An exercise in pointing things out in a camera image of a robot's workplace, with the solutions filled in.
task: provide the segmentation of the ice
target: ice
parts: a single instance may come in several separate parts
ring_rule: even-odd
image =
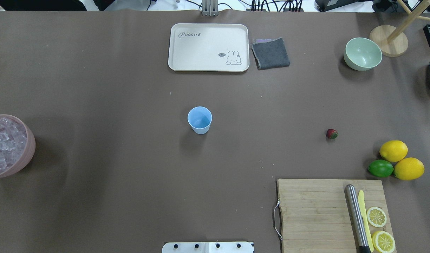
[[[0,173],[20,159],[26,142],[26,130],[22,124],[6,117],[0,119]]]

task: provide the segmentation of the wooden cutting board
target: wooden cutting board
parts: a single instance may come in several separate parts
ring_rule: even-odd
[[[367,210],[379,207],[387,215],[384,227],[370,225],[371,234],[385,230],[393,235],[380,180],[278,179],[283,253],[358,252],[345,192],[348,184],[355,186],[356,195],[363,190]]]

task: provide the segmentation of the knife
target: knife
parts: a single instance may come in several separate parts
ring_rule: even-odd
[[[358,207],[360,208],[360,214],[363,218],[363,225],[365,226],[366,239],[368,240],[368,246],[370,247],[370,251],[374,251],[374,246],[371,241],[371,232],[370,226],[368,225],[368,219],[366,218],[366,208],[365,208],[365,197],[363,196],[363,191],[358,191]]]
[[[355,188],[352,184],[348,184],[346,186],[346,193],[350,201],[350,211],[353,217],[354,228],[357,234],[359,251],[360,253],[371,253],[370,247],[368,247],[368,239],[366,238],[365,228],[363,226],[363,219],[360,215],[360,209],[358,206]]]

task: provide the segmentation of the yellow lemon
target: yellow lemon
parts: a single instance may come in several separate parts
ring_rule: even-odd
[[[380,156],[389,162],[398,162],[406,157],[407,145],[402,141],[387,141],[379,149]]]
[[[368,222],[375,227],[383,227],[387,223],[387,215],[378,207],[369,208],[366,212]]]
[[[413,180],[424,174],[424,165],[420,160],[408,157],[395,165],[393,173],[401,180]]]
[[[392,253],[395,251],[395,239],[393,236],[385,231],[374,232],[371,240],[377,251],[380,253]]]

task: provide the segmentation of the strawberry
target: strawberry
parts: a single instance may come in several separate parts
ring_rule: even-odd
[[[326,137],[329,139],[335,139],[338,136],[338,132],[335,129],[328,129],[326,132]]]

